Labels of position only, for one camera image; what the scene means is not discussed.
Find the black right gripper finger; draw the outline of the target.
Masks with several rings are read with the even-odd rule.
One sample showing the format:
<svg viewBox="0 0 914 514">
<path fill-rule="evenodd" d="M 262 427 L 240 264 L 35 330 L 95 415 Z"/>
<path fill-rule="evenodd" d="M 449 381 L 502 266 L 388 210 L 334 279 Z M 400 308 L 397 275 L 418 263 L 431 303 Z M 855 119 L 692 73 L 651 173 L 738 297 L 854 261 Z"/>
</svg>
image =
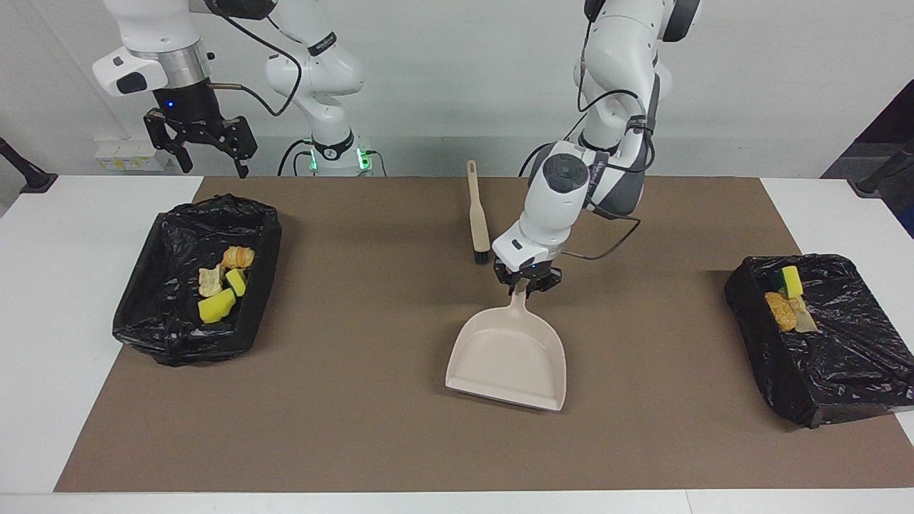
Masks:
<svg viewBox="0 0 914 514">
<path fill-rule="evenodd" d="M 258 144 L 246 118 L 225 119 L 221 123 L 221 144 L 223 152 L 234 163 L 238 177 L 248 176 L 248 160 L 255 155 Z"/>
<path fill-rule="evenodd" d="M 151 144 L 158 150 L 163 150 L 176 157 L 183 173 L 190 173 L 193 162 L 185 149 L 185 138 L 179 134 L 173 138 L 166 129 L 166 118 L 146 118 L 146 130 Z"/>
</svg>

